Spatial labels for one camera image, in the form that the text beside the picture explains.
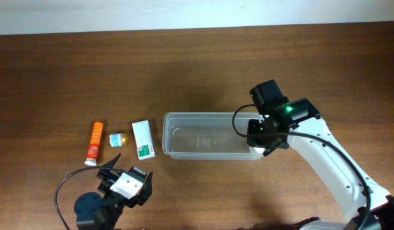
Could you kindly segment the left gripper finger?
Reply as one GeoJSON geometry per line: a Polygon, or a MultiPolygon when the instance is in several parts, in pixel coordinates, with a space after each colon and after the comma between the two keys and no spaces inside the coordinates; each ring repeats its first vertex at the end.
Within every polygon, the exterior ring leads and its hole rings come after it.
{"type": "Polygon", "coordinates": [[[106,169],[112,169],[115,164],[117,163],[117,161],[119,160],[121,154],[119,153],[116,157],[114,157],[112,160],[110,160],[109,162],[107,162],[106,164],[102,165],[103,168],[106,169]]]}
{"type": "Polygon", "coordinates": [[[144,204],[151,197],[153,193],[152,177],[153,177],[153,172],[150,172],[139,193],[139,204],[144,204]]]}

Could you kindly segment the white squeeze bottle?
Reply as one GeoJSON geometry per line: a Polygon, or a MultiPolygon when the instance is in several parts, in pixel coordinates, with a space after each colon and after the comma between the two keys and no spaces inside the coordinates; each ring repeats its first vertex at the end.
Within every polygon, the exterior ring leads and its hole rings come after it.
{"type": "Polygon", "coordinates": [[[252,147],[252,146],[250,146],[250,147],[249,147],[249,150],[250,150],[250,153],[251,153],[251,154],[259,154],[259,155],[262,155],[262,154],[266,151],[266,148],[252,147]]]}

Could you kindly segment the orange tablet tube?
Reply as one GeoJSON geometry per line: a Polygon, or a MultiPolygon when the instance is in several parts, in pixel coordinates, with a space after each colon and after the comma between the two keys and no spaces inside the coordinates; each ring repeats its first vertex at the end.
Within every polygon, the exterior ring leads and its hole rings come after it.
{"type": "Polygon", "coordinates": [[[100,147],[100,141],[102,138],[103,123],[94,122],[91,133],[91,139],[89,142],[89,148],[85,160],[85,164],[88,166],[95,166],[97,164],[98,151],[100,147]]]}

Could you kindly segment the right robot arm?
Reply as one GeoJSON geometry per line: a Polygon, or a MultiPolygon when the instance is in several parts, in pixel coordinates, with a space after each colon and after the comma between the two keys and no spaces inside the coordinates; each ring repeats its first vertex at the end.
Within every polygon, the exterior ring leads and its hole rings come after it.
{"type": "Polygon", "coordinates": [[[277,148],[297,151],[320,177],[341,208],[345,223],[311,217],[291,229],[394,229],[394,197],[376,183],[330,132],[319,111],[307,100],[284,96],[254,98],[263,121],[251,120],[248,145],[265,154],[277,148]]]}

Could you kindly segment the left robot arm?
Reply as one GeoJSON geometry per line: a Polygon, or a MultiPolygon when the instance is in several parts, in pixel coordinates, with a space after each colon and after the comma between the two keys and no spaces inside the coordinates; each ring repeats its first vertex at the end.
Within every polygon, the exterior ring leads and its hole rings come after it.
{"type": "Polygon", "coordinates": [[[78,229],[111,230],[125,208],[142,206],[152,195],[153,173],[137,167],[116,169],[116,156],[102,165],[96,177],[101,180],[98,192],[81,195],[74,204],[78,229]]]}

